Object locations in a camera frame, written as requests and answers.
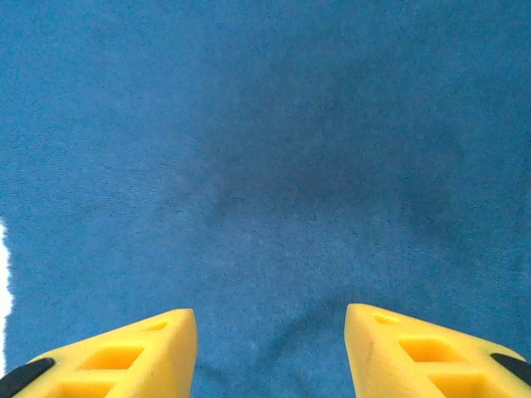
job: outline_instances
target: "yellow foam piece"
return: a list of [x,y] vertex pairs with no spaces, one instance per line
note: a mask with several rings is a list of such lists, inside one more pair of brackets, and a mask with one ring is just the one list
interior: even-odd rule
[[15,398],[188,397],[197,355],[191,309],[176,309],[46,352],[56,364]]
[[517,352],[383,308],[350,304],[345,344],[357,398],[531,396],[490,356]]

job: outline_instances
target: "black rubber pad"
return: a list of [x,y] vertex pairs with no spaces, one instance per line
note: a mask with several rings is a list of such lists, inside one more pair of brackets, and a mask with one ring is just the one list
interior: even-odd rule
[[0,398],[12,398],[55,364],[53,358],[42,358],[13,369],[0,379]]

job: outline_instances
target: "carpet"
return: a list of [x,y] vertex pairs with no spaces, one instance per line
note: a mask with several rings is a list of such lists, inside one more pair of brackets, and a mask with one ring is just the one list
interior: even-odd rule
[[354,302],[531,357],[530,2],[0,10],[7,370],[194,308],[192,396],[353,396]]

